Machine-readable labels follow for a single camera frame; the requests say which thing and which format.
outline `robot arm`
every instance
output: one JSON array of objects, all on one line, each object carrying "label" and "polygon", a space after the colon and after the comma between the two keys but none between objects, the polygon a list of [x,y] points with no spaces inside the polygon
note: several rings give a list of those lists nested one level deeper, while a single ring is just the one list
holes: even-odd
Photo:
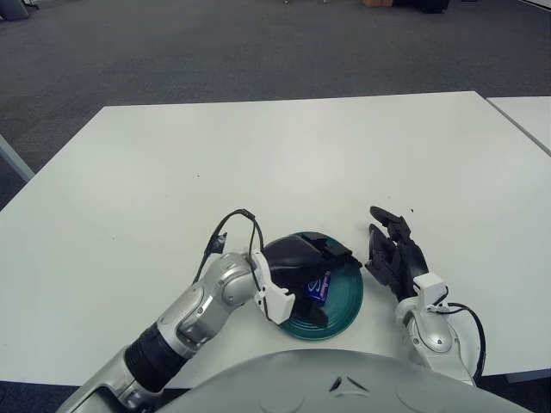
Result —
[{"label": "robot arm", "polygon": [[[436,274],[429,272],[421,249],[410,238],[411,230],[404,217],[397,217],[372,206],[371,214],[384,227],[386,237],[375,225],[369,227],[368,271],[389,286],[398,299],[395,315],[406,328],[406,357],[416,364],[474,385],[482,373],[485,343],[480,320],[468,307],[452,310],[445,301],[448,287]],[[447,317],[458,311],[469,311],[480,333],[480,358],[477,372],[471,376],[461,359],[460,341]]]},{"label": "robot arm", "polygon": [[280,324],[297,310],[297,285],[316,280],[343,262],[357,262],[350,250],[329,248],[323,234],[311,232],[280,238],[263,251],[250,247],[248,254],[224,254],[200,278],[208,256],[222,253],[226,234],[219,232],[236,214],[253,221],[263,247],[254,215],[237,210],[224,217],[210,237],[194,283],[155,324],[67,399],[58,413],[150,409],[170,379],[218,334],[235,309],[254,299],[268,320]]},{"label": "robot arm", "polygon": [[[263,282],[269,274],[260,274],[262,254],[255,252],[254,257],[256,277]],[[152,405],[170,379],[221,330],[230,314],[257,294],[246,258],[224,254],[155,324],[67,399],[58,413],[99,411],[97,406],[117,404],[118,409],[141,411]],[[293,302],[288,302],[290,313]]]}]

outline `blue package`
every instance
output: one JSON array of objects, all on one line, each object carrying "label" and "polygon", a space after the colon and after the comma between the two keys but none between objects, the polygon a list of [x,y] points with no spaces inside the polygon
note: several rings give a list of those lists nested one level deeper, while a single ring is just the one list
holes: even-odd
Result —
[{"label": "blue package", "polygon": [[331,271],[327,271],[319,280],[309,282],[304,286],[304,294],[318,302],[325,304],[327,293],[329,292],[329,283],[331,281]]}]

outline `floor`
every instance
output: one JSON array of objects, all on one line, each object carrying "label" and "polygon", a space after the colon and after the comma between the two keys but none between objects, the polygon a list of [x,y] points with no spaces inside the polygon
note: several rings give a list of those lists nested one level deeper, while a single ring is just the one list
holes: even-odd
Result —
[{"label": "floor", "polygon": [[[0,22],[0,133],[35,171],[107,105],[551,95],[551,13],[516,0],[451,0],[443,15],[359,0],[54,0],[31,14]],[[0,209],[22,186],[0,160]],[[487,380],[551,411],[549,380]],[[4,383],[0,411],[55,411],[71,390]]]}]

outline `white table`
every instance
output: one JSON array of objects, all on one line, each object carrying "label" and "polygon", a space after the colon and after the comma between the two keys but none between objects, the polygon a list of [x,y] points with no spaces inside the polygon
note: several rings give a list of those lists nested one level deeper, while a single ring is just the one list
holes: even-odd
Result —
[{"label": "white table", "polygon": [[551,96],[491,97],[488,101],[551,156]]},{"label": "white table", "polygon": [[[237,207],[267,240],[322,231],[362,262],[369,207],[405,215],[479,313],[485,374],[549,368],[550,186],[549,157],[474,92],[104,108],[0,213],[0,379],[82,384],[189,285]],[[245,250],[249,223],[227,230]],[[171,385],[287,348],[397,355],[395,300],[363,275],[340,336],[299,341],[246,305]]]}]

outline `wire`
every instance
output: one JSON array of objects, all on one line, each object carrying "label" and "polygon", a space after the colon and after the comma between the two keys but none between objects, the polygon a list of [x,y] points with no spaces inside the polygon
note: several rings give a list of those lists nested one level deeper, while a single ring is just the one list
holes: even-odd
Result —
[{"label": "wire", "polygon": [[[249,245],[249,259],[251,259],[252,241],[254,239],[255,232],[258,232],[258,242],[260,243],[260,251],[261,252],[264,251],[264,238],[263,238],[263,235],[262,235],[262,231],[260,229],[260,225],[258,225],[257,219],[255,218],[254,214],[250,213],[249,211],[247,211],[244,208],[236,209],[235,211],[233,211],[231,213],[228,213],[218,223],[218,225],[216,225],[216,228],[214,228],[213,234],[208,239],[207,247],[205,247],[205,251],[203,253],[203,258],[201,259],[201,264],[199,264],[199,268],[197,269],[197,274],[195,275],[195,278],[193,279],[192,284],[195,284],[201,278],[201,273],[202,273],[203,267],[205,266],[205,263],[207,262],[207,259],[213,253],[214,245],[215,245],[215,242],[218,240],[218,236],[220,234],[220,231],[222,231],[222,228],[226,224],[227,220],[229,218],[231,218],[232,216],[234,216],[234,215],[242,215],[245,218],[247,218],[249,221],[251,221],[252,224],[253,224],[253,232],[252,232],[252,236],[251,236],[251,243]],[[257,278],[256,278],[256,276],[254,276],[254,271],[253,271],[253,277],[254,277],[255,283],[257,284],[257,287],[259,288]]]},{"label": "wire", "polygon": [[257,230],[257,226],[253,223],[252,224],[251,241],[249,242],[249,267],[251,267],[252,279],[255,281],[255,285],[257,286],[257,290],[260,291],[260,284],[258,284],[257,275],[255,274],[255,269],[252,267],[252,241],[255,239],[256,230]]},{"label": "wire", "polygon": [[446,297],[448,297],[448,294],[449,294],[449,289],[448,289],[448,286],[446,286],[446,293],[443,294],[442,297],[440,297],[439,299],[437,299],[433,305],[439,305],[440,303],[442,303],[444,301],[444,299]]},{"label": "wire", "polygon": [[468,311],[468,313],[473,317],[474,322],[476,323],[476,328],[479,331],[479,339],[480,339],[480,353],[479,353],[479,359],[476,363],[476,371],[474,372],[473,379],[475,382],[477,382],[482,377],[482,372],[484,370],[484,364],[486,363],[486,336],[484,335],[484,328],[482,327],[482,322],[479,319],[479,316],[476,315],[476,313],[468,308],[464,304],[460,303],[448,303],[451,307],[459,307],[459,310],[453,310],[450,312],[445,311],[435,311],[436,314],[456,314],[461,311]]}]

